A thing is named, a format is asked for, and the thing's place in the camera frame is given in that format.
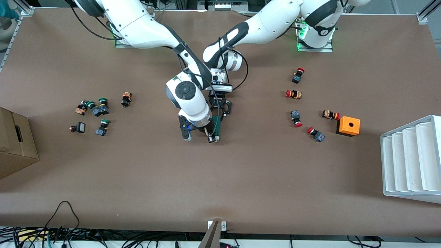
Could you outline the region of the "white stepped plastic rack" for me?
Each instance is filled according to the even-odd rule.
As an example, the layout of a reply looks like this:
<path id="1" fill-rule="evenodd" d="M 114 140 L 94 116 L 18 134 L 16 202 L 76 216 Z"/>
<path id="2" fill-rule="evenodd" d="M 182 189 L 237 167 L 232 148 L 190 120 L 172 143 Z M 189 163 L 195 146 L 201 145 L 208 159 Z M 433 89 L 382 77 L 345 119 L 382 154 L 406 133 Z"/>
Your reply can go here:
<path id="1" fill-rule="evenodd" d="M 441 116 L 380 136 L 383 194 L 441 204 Z"/>

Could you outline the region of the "white device behind table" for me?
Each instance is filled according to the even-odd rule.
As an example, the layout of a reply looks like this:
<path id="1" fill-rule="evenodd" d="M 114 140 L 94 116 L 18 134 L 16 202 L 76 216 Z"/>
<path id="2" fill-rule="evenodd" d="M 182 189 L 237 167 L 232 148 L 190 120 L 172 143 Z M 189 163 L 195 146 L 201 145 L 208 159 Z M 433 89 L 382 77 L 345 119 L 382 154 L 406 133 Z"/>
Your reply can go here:
<path id="1" fill-rule="evenodd" d="M 249 11 L 247 0 L 197 0 L 198 10 L 207 11 Z"/>

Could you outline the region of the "orange push button enclosure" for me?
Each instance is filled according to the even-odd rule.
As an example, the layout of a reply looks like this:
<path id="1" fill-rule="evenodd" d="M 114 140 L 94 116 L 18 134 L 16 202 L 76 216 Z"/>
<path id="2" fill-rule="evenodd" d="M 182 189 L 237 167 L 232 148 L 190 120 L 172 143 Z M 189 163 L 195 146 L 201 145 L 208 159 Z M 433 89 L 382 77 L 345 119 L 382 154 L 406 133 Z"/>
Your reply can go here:
<path id="1" fill-rule="evenodd" d="M 360 120 L 353 117 L 342 116 L 337 121 L 336 133 L 349 137 L 358 135 L 360 133 Z"/>

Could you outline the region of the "aluminium frame profile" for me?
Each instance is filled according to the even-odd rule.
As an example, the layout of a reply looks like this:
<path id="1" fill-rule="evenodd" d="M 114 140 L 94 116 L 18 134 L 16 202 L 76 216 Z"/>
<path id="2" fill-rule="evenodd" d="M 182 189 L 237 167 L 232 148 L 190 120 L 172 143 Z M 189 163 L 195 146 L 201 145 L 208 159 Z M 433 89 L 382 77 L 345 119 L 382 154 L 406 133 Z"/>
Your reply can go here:
<path id="1" fill-rule="evenodd" d="M 3 27 L 8 24 L 8 21 L 0 16 L 0 72 L 5 66 L 6 59 L 8 58 L 24 17 L 32 16 L 35 8 L 30 6 L 28 10 L 23 10 L 21 7 L 17 6 L 16 10 L 20 11 L 18 13 L 19 18 L 9 19 L 11 24 L 6 30 L 4 30 Z"/>
<path id="2" fill-rule="evenodd" d="M 427 18 L 439 7 L 441 7 L 441 0 L 430 0 L 430 2 L 423 7 L 420 12 L 417 12 L 417 19 L 419 23 L 427 23 Z"/>

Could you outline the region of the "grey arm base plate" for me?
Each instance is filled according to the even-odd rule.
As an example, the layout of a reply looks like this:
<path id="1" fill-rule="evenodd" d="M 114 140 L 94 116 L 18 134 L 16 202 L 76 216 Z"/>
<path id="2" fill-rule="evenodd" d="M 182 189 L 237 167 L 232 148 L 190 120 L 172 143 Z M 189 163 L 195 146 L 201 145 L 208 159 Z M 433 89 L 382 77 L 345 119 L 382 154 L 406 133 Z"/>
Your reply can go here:
<path id="1" fill-rule="evenodd" d="M 115 47 L 116 48 L 132 48 L 132 46 L 123 38 L 119 37 L 118 35 L 114 35 L 115 41 Z"/>
<path id="2" fill-rule="evenodd" d="M 333 27 L 310 27 L 302 18 L 295 20 L 297 51 L 332 52 Z"/>

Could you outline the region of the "green load switch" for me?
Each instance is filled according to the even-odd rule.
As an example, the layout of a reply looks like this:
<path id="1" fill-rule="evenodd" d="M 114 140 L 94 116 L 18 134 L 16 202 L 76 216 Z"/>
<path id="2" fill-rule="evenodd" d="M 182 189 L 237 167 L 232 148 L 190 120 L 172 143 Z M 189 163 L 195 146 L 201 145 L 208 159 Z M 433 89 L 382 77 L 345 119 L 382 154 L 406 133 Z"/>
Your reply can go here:
<path id="1" fill-rule="evenodd" d="M 214 128 L 213 128 L 211 137 L 214 138 L 214 142 L 219 142 L 221 125 L 222 125 L 222 118 L 220 116 L 213 116 L 212 121 L 214 124 Z"/>

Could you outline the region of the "brown cardboard box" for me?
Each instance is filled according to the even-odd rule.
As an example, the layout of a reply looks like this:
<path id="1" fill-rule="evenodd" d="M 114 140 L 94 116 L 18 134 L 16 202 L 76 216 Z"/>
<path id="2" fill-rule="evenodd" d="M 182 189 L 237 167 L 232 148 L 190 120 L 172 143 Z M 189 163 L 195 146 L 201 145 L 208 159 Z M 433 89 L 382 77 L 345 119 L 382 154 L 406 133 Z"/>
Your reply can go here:
<path id="1" fill-rule="evenodd" d="M 0 107 L 0 179 L 38 161 L 28 118 Z"/>

